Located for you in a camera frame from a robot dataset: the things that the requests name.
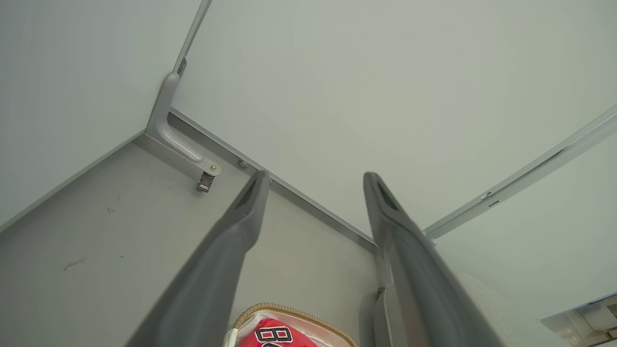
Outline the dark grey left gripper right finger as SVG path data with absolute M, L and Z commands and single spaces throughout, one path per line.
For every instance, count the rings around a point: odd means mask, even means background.
M 366 172 L 363 189 L 373 237 L 390 261 L 408 347 L 504 347 L 383 179 Z

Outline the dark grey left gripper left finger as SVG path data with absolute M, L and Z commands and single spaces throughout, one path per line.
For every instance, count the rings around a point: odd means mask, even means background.
M 256 171 L 172 280 L 126 347 L 222 347 L 246 253 L 270 186 Z

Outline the red jersey with white trim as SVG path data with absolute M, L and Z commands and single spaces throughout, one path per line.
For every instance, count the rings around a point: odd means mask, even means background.
M 318 347 L 305 334 L 282 321 L 262 319 L 238 347 Z

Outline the grey upright partition foot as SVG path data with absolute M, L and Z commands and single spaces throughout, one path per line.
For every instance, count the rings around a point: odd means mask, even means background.
M 359 306 L 359 347 L 403 347 L 395 285 L 364 295 Z

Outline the wicker laundry basket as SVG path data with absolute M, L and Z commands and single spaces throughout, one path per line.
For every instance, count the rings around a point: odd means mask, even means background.
M 243 313 L 245 313 L 247 310 L 250 310 L 250 309 L 252 309 L 252 308 L 254 308 L 254 307 L 255 307 L 256 309 L 261 309 L 262 307 L 266 307 L 266 308 L 268 308 L 268 309 L 270 309 L 270 308 L 273 308 L 273 309 L 283 309 L 283 310 L 285 310 L 285 311 L 288 311 L 288 310 L 294 310 L 294 311 L 296 311 L 296 310 L 297 310 L 297 309 L 293 309 L 293 308 L 288 307 L 288 306 L 278 305 L 278 304 L 274 304 L 274 303 L 259 303 L 258 305 L 253 305 L 253 306 L 249 307 L 249 308 L 248 308 L 248 309 L 246 309 Z M 308 313 L 306 313 L 306 312 L 304 312 L 304 311 L 301 311 L 301 310 L 297 310 L 297 311 L 298 311 L 298 312 L 300 312 L 300 313 L 308 314 Z M 344 331 L 342 331 L 341 329 L 338 329 L 337 327 L 336 327 L 336 329 L 337 329 L 337 330 L 339 330 L 342 334 L 345 334 L 346 338 L 347 338 L 349 341 L 353 341 L 353 340 L 352 340 L 352 338 L 350 338 L 350 336 L 349 336 L 348 334 L 346 334 Z M 227 333 L 226 333 L 226 335 L 225 335 L 225 340 L 224 340 L 224 343 L 223 343 L 222 347 L 225 347 L 225 342 L 226 342 L 226 337 L 227 337 L 227 335 L 228 335 L 228 332 L 227 332 Z

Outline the grey L-shaped partition foot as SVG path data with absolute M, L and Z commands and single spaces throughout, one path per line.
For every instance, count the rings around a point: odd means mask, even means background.
M 201 171 L 198 190 L 207 193 L 210 191 L 216 176 L 220 175 L 222 171 L 220 165 L 203 155 L 200 149 L 172 129 L 168 122 L 168 114 L 170 114 L 179 82 L 178 72 L 172 72 L 164 79 L 148 121 L 145 135 L 198 168 Z

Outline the grey partition base rail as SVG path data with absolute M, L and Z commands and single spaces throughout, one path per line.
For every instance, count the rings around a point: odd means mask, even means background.
M 236 148 L 211 133 L 209 130 L 196 124 L 194 121 L 189 119 L 188 116 L 185 116 L 185 114 L 174 107 L 172 107 L 168 112 L 168 121 L 172 128 L 179 130 L 182 135 L 187 136 L 193 143 L 198 144 L 200 148 L 208 151 L 210 153 L 208 158 L 217 156 L 235 169 L 240 169 L 241 171 L 246 171 L 249 173 L 267 170 L 262 165 L 256 163 L 255 160 L 252 160 L 248 156 L 244 155 L 242 152 L 238 151 Z M 351 226 L 351 224 L 343 220 L 341 217 L 335 215 L 335 213 L 326 209 L 326 207 L 323 207 L 315 200 L 309 198 L 307 195 L 293 187 L 293 185 L 282 180 L 279 176 L 270 173 L 269 177 L 272 180 L 272 189 L 285 200 L 288 200 L 291 204 L 299 207 L 368 252 L 374 255 L 382 254 L 379 246 L 377 246 L 372 237 L 368 236 L 356 227 Z

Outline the grey aluminium partition post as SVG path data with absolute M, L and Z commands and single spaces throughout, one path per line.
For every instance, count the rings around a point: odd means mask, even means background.
M 564 167 L 615 133 L 617 105 L 482 195 L 426 227 L 424 234 L 430 240 L 442 237 Z
M 183 46 L 181 48 L 181 51 L 179 52 L 179 56 L 177 59 L 177 62 L 174 66 L 174 72 L 178 73 L 179 76 L 181 76 L 187 66 L 187 54 L 188 51 L 190 50 L 192 43 L 194 41 L 194 38 L 197 35 L 197 32 L 203 22 L 203 19 L 206 16 L 206 13 L 210 7 L 210 4 L 212 3 L 213 0 L 201 0 L 200 6 L 198 7 L 198 11 L 195 15 L 194 20 L 192 21 L 192 24 L 189 28 L 188 34 L 187 34 L 187 38 L 185 39 L 185 42 L 183 43 Z

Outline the white metal frame fixture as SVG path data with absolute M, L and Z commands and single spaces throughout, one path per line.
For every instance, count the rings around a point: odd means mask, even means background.
M 617 293 L 543 318 L 569 347 L 617 347 Z

